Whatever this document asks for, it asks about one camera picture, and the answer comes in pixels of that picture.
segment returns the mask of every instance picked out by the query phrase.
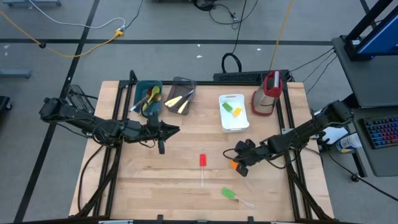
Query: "yellow cable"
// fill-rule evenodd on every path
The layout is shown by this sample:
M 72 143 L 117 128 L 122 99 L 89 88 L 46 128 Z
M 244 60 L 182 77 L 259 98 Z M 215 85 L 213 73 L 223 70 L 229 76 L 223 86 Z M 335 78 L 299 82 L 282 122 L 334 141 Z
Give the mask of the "yellow cable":
M 270 70 L 270 71 L 271 71 L 271 68 L 272 68 L 272 64 L 274 63 L 274 57 L 275 57 L 275 54 L 276 54 L 276 49 L 278 48 L 280 38 L 282 37 L 282 33 L 284 32 L 285 23 L 286 23 L 287 18 L 288 18 L 288 16 L 289 16 L 290 10 L 292 9 L 292 4 L 293 4 L 293 0 L 290 0 L 289 8 L 287 9 L 284 22 L 282 23 L 282 27 L 280 27 L 278 39 L 276 40 L 276 44 L 275 44 L 274 53 L 272 54 L 271 64 L 269 65 L 269 70 Z
M 40 41 L 38 41 L 38 40 L 36 40 L 35 38 L 33 38 L 33 37 L 32 37 L 31 35 L 29 35 L 26 31 L 24 31 L 24 30 L 23 30 L 22 28 L 20 28 L 17 24 L 15 24 L 15 23 L 7 16 L 2 10 L 0 10 L 0 14 L 1 14 L 4 18 L 6 18 L 7 21 L 8 21 L 11 25 L 13 25 L 15 28 L 19 29 L 19 31 L 21 31 L 23 34 L 25 34 L 30 40 L 33 40 L 36 44 L 42 45 L 42 43 L 40 43 Z M 80 55 L 65 55 L 65 54 L 63 54 L 63 53 L 57 52 L 57 51 L 54 50 L 54 49 L 51 49 L 50 47 L 46 47 L 46 49 L 49 50 L 49 51 L 51 51 L 51 52 L 53 52 L 53 53 L 55 53 L 55 54 L 57 54 L 57 55 L 60 55 L 60 56 L 62 56 L 62 57 L 68 57 L 68 58 L 81 57 L 81 56 L 83 56 L 83 55 L 86 55 L 86 54 L 92 52 L 94 49 L 96 49 L 96 48 L 98 48 L 98 47 L 101 47 L 101 46 L 104 46 L 105 44 L 110 43 L 112 40 L 114 40 L 114 39 L 116 39 L 117 37 L 120 37 L 120 36 L 122 36 L 122 35 L 123 35 L 123 32 L 120 31 L 120 30 L 117 30 L 116 33 L 115 33 L 115 35 L 114 35 L 112 38 L 110 38 L 110 39 L 107 40 L 106 42 L 103 42 L 102 44 L 98 44 L 98 45 L 94 46 L 92 49 L 89 49 L 88 51 L 86 51 L 86 52 L 84 52 L 84 53 L 82 53 L 82 54 L 80 54 Z

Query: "green spatula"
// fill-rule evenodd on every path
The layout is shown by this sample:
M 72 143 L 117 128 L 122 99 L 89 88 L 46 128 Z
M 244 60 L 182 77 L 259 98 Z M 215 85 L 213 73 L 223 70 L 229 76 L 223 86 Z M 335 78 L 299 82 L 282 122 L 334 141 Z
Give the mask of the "green spatula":
M 226 198 L 228 198 L 228 199 L 231 199 L 231 200 L 234 200 L 234 199 L 239 200 L 239 201 L 242 202 L 243 204 L 247 205 L 249 208 L 255 208 L 255 207 L 256 207 L 256 206 L 254 206 L 252 203 L 249 203 L 249 202 L 247 202 L 247 201 L 245 201 L 245 200 L 243 200 L 243 199 L 240 199 L 238 196 L 236 196 L 235 192 L 233 192 L 233 191 L 230 190 L 230 189 L 223 188 L 223 189 L 221 189 L 221 193 L 222 193 Z

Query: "white container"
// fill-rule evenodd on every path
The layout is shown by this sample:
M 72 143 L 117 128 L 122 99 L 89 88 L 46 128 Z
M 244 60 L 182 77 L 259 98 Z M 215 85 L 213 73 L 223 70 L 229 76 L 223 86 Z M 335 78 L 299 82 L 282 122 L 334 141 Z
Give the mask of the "white container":
M 225 133 L 239 133 L 249 127 L 250 124 L 246 116 L 244 96 L 242 94 L 221 95 L 218 101 L 220 103 L 221 126 Z M 229 104 L 234 109 L 237 107 L 242 108 L 241 114 L 235 118 L 232 113 L 225 110 L 223 103 Z
M 342 153 L 351 152 L 359 147 L 362 147 L 362 144 L 357 133 L 350 134 L 336 143 L 337 150 Z

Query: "wooden table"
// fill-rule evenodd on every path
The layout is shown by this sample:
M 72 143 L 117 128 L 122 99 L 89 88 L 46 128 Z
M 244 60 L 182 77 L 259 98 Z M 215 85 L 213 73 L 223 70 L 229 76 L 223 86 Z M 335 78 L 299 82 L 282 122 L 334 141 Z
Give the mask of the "wooden table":
M 303 83 L 288 83 L 288 86 L 294 121 L 298 126 L 311 118 L 307 98 Z M 123 144 L 111 218 L 154 220 L 158 214 L 163 214 L 165 220 L 245 221 L 248 216 L 253 216 L 255 221 L 294 221 L 286 170 L 276 169 L 262 161 L 249 167 L 247 177 L 241 177 L 222 155 L 225 149 L 234 147 L 239 140 L 250 138 L 258 144 L 259 141 L 280 133 L 276 111 L 270 117 L 256 116 L 251 112 L 250 99 L 257 88 L 197 86 L 189 115 L 170 113 L 163 107 L 160 119 L 167 124 L 180 126 L 181 131 L 165 143 L 164 155 L 158 153 L 157 147 L 148 149 L 140 144 Z M 169 89 L 170 86 L 164 86 L 163 99 L 166 99 Z M 103 82 L 96 116 L 111 119 L 117 90 L 118 82 Z M 221 130 L 218 96 L 232 93 L 245 96 L 250 127 L 243 133 L 225 134 Z M 288 127 L 283 96 L 281 103 L 285 125 Z M 146 122 L 135 113 L 130 113 L 129 118 Z M 98 146 L 91 139 L 88 140 L 82 167 Z M 317 150 L 315 141 L 310 141 L 308 147 Z M 200 188 L 201 153 L 207 155 L 205 189 Z M 301 155 L 308 191 L 325 213 L 333 217 L 319 156 L 305 150 Z M 98 186 L 103 156 L 104 150 L 88 165 L 83 180 L 82 205 L 90 199 Z M 283 158 L 274 162 L 279 166 L 284 165 Z M 250 209 L 242 203 L 224 198 L 221 195 L 223 187 L 234 190 L 239 197 L 253 203 L 256 208 Z M 71 215 L 78 211 L 77 189 L 76 187 L 70 209 Z M 298 189 L 297 193 L 300 215 L 304 218 Z M 105 190 L 100 214 L 104 213 L 107 196 L 108 191 Z

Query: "rgb keyboard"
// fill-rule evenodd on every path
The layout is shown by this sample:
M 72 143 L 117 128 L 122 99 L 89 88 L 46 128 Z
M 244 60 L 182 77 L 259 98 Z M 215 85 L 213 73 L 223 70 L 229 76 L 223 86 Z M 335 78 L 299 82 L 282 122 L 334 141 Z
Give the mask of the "rgb keyboard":
M 373 149 L 398 145 L 398 116 L 364 118 Z

